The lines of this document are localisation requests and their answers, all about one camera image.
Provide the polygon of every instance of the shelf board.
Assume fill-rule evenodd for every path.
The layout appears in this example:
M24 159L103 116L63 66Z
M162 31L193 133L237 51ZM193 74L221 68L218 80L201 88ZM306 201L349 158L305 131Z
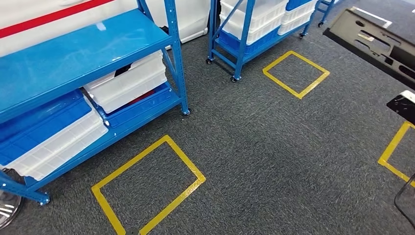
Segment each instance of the shelf board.
M147 110L146 112L134 117L133 119L115 128L108 127L108 132L105 135L103 135L97 141L95 141L90 146L82 150L82 152L74 156L71 160L60 166L58 169L56 169L50 175L46 176L41 181L37 182L35 180L28 180L28 182L30 182L31 185L29 185L29 188L27 190L38 190L39 188L53 181L57 177L61 176L62 174L65 174L67 171L73 169L85 160L99 153L103 149L107 148L111 144L117 142L121 138L127 136L128 134L132 133L138 128L154 120L158 116L164 114L168 110L172 109L174 106L180 104L181 101L182 99L180 99L177 96L177 94L174 91L172 91L171 97L167 101L161 103L160 105Z
M0 57L0 123L172 42L135 9Z
M284 35L278 35L278 37L275 37L272 41L267 42L266 44L264 44L261 48L258 48L257 50L255 50L253 53L250 53L249 55L244 55L243 59L242 59L242 64L247 63L248 61L254 59L255 57L257 57L258 55L260 55L261 53L263 53L264 51L268 50L269 48L275 46L276 44L278 44L279 42L281 42L282 40L284 40L286 37L288 37L289 35L291 35L292 33L294 33L295 31L297 31L299 28L304 27L308 24L309 22L306 22L300 26L298 26L297 28L287 32ZM223 48L225 51L227 51L229 54L231 54L232 56L234 56L235 58L238 57L239 52L238 50L235 50L233 48L231 48L230 46L222 43L219 38L215 39L215 42L221 47Z

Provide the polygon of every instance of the red stripe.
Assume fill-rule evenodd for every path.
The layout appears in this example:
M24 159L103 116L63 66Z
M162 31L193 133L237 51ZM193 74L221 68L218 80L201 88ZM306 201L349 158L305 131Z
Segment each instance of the red stripe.
M75 6L68 7L66 9L56 11L38 18L34 18L22 23L18 23L6 28L0 29L0 38L7 37L9 35L19 33L34 27L38 27L40 25L59 20L61 18L91 9L96 6L100 6L103 4L106 4L108 2L111 2L114 0L90 0L88 2L84 2Z

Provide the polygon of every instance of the black cable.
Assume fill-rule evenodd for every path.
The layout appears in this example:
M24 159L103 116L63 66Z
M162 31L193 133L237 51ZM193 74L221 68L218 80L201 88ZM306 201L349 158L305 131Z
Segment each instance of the black cable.
M398 209L399 212L401 212L401 214L409 221L409 223L412 225L412 228L415 230L415 223L414 221L412 221L404 212L403 210L398 206L398 204L396 203L398 201L398 199L400 198L401 194L403 193L403 191L405 191L405 189L408 187L408 185L410 185L412 183L412 181L415 179L415 174L413 174L409 180L405 183L405 185L401 188L401 190L396 194L395 199L393 200L393 203L395 204L395 207Z

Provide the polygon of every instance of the gray carpet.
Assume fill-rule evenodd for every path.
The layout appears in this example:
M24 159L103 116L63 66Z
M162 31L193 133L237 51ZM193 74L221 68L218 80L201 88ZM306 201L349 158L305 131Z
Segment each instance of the gray carpet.
M329 21L353 5L393 21L392 31L414 40L413 5L343 0ZM403 180L377 163L404 121L386 103L406 88L322 36L321 16L303 40L290 36L248 63L238 83L217 64L205 64L207 36L184 44L192 114L171 110L50 183L42 190L52 201L43 207L28 201L0 234L114 234L91 186L166 134L207 180L150 234L413 233L393 206ZM289 50L330 71L302 100L262 73ZM299 91L318 73L294 62L272 73ZM415 171L414 135L408 131L390 158L408 175ZM124 227L140 228L194 180L164 144L102 192ZM413 193L403 195L403 206L415 219Z

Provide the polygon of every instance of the floor marking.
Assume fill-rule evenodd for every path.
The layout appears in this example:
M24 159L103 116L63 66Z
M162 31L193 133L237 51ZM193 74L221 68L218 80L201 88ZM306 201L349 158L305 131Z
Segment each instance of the floor marking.
M313 67L317 68L318 70L322 71L323 74L317 78L314 82L312 82L310 85L308 85L307 88L305 88L302 92L297 93L296 91L294 91L293 89L291 89L290 87L288 87L287 85L285 85L283 82L281 82L280 80L278 80L276 77L272 76L268 71L274 67L275 65L277 65L279 62L281 62L282 60L284 60L285 58L287 58L290 55L294 55L298 58L300 58L301 60L307 62L308 64L312 65ZM320 84L329 74L330 72L327 71L326 69L322 68L321 66L313 63L312 61L310 61L309 59L303 57L302 55L294 52L294 51L289 51L285 54L283 54L281 57L279 57L278 59L276 59L274 62L270 63L267 67L265 67L262 72L269 77L271 80L273 80L274 82L276 82L278 85L282 86L284 89L286 89L289 93L293 94L295 97L297 97L298 99L302 99L306 94L308 94L312 89L314 89L318 84Z
M396 133L396 135L393 137L392 141L389 143L388 147L386 147L385 151L380 156L379 160L377 161L380 165L383 165L384 167L389 169L391 172L399 176L404 181L408 181L409 177L406 176L404 173L400 172L395 167L393 167L391 164L389 164L388 159L393 153L393 151L395 150L395 148L398 146L399 142L401 142L402 138L404 137L404 135L406 134L406 132L408 131L410 127L415 129L415 126L412 123L405 121L403 125L400 127L400 129L398 130L398 132Z
M118 235L125 235L125 229L121 225L120 220L115 215L114 211L111 209L110 204L105 199L104 195L101 193L101 188L108 184L111 180L115 179L121 173L126 171L128 168L136 164L143 157L149 154L151 151L159 147L164 142L168 143L174 152L180 157L180 159L186 164L187 167L193 172L197 177L197 180L191 184L184 192L182 192L176 199L174 199L166 208L164 208L160 213L156 215L150 222L148 222L141 230L140 235L145 235L151 231L160 221L162 221L170 212L172 212L182 201L184 201L194 190L197 189L206 178L199 171L199 169L192 163L192 161L186 156L186 154L177 146L177 144L168 136L163 136L160 140L156 141L154 144L146 148L144 151L139 153L137 156L129 160L126 164L122 165L120 168L115 170L113 173L109 174L103 180L98 182L96 185L91 187L91 190L104 211L105 215L108 217L108 220L111 222L113 228L115 229Z

